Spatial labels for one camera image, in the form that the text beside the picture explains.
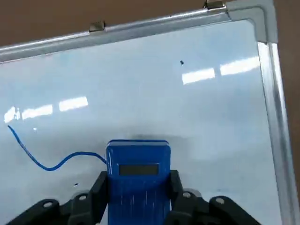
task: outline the aluminum frame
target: aluminum frame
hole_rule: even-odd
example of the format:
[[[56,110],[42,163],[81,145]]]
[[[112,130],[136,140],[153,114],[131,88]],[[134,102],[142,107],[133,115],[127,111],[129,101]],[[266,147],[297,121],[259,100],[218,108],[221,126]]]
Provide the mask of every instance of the aluminum frame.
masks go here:
[[[225,8],[164,16],[0,48],[0,63],[69,49],[114,43],[190,27],[229,22]],[[282,224],[300,225],[300,211],[290,147],[285,98],[276,43],[258,42],[265,103]]]

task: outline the brown wall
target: brown wall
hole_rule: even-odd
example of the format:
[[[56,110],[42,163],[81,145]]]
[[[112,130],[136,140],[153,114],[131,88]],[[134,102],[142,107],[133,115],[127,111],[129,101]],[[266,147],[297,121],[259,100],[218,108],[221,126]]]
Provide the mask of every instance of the brown wall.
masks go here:
[[[274,0],[279,54],[285,88],[294,167],[300,193],[300,1]],[[0,46],[88,30],[91,22],[107,25],[189,11],[204,0],[1,0]]]

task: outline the metal clip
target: metal clip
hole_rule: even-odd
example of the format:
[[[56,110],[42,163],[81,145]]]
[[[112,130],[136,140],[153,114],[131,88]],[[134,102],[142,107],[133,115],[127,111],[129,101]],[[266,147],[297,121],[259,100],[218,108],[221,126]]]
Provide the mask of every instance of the metal clip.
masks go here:
[[[105,30],[105,22],[103,20],[100,20],[99,22],[93,22],[90,25],[90,33],[95,31],[103,31]]]
[[[220,9],[225,7],[226,6],[223,0],[206,0],[203,8],[207,8],[208,10],[211,10],[211,9]]]

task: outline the white board surface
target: white board surface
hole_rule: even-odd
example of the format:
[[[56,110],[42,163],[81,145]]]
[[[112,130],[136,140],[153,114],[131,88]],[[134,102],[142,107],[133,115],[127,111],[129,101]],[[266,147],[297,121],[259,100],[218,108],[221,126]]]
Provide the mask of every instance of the white board surface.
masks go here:
[[[166,139],[172,169],[206,200],[226,195],[280,225],[251,23],[227,22],[0,64],[0,224],[44,198],[89,189],[111,139]]]

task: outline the blue plastic case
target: blue plastic case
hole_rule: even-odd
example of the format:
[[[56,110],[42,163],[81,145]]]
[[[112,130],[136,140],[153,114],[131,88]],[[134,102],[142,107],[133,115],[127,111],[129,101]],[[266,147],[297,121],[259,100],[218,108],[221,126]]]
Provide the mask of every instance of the blue plastic case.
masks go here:
[[[109,225],[162,225],[170,210],[169,143],[112,140],[107,149]]]

